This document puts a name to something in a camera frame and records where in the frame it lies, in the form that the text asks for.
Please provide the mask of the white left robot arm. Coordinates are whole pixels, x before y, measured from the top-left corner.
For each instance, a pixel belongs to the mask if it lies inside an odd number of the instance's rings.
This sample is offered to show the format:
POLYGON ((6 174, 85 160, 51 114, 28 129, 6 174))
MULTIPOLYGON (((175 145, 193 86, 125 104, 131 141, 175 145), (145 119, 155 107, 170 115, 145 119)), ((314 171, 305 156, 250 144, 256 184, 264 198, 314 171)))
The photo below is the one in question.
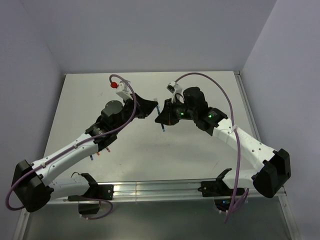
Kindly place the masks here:
POLYGON ((41 209, 50 200, 67 195, 81 195, 86 200, 95 198, 97 182, 89 174, 75 177, 63 186, 56 185, 56 177, 107 148, 133 119, 148 117, 157 105, 157 101, 143 99, 136 93, 122 102, 107 102, 96 122, 72 143, 32 163, 20 161, 15 166, 10 192, 16 194, 22 208, 29 213, 41 209))

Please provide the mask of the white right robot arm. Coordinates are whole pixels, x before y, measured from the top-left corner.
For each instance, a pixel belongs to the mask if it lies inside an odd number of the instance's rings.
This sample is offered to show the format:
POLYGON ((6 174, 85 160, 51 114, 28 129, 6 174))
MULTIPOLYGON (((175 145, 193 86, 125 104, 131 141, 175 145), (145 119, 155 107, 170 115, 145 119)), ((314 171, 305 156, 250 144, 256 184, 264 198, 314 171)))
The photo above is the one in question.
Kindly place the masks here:
POLYGON ((173 126, 181 120, 191 120, 202 131, 216 137, 253 166, 239 172, 237 188, 236 172, 231 168, 221 172, 215 180, 203 181, 200 191, 203 197, 242 195, 246 189, 255 189, 266 198, 273 198, 291 177, 290 155, 284 149, 275 150, 232 124, 231 119, 217 108, 209 107, 199 87, 183 90, 173 82, 167 86, 172 98, 164 101, 164 107, 155 119, 158 124, 173 126))

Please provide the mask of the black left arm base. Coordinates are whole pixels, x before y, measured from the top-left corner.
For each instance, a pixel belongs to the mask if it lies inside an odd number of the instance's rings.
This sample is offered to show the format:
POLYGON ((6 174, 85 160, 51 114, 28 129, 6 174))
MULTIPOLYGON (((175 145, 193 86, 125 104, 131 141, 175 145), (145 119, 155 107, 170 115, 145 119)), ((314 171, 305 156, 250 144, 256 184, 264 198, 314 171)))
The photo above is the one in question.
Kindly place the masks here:
POLYGON ((89 189, 84 195, 72 195, 68 196, 69 202, 83 202, 94 201, 95 203, 79 203, 78 212, 83 218, 89 220, 98 220, 106 217, 113 211, 113 199, 114 185, 113 184, 98 184, 89 189), (102 205, 108 204, 109 208, 103 215, 98 216, 99 210, 102 210, 102 205))

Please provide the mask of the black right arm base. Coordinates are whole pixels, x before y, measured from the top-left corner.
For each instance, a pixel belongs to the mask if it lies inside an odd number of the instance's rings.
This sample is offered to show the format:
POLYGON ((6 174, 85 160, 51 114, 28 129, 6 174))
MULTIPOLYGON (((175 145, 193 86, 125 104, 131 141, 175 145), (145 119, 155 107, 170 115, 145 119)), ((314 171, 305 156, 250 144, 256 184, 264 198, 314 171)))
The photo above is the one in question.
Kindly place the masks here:
POLYGON ((204 198, 225 197, 214 200, 214 204, 220 212, 226 213, 229 210, 233 189, 230 189, 222 180, 202 181, 197 191, 201 192, 204 198))

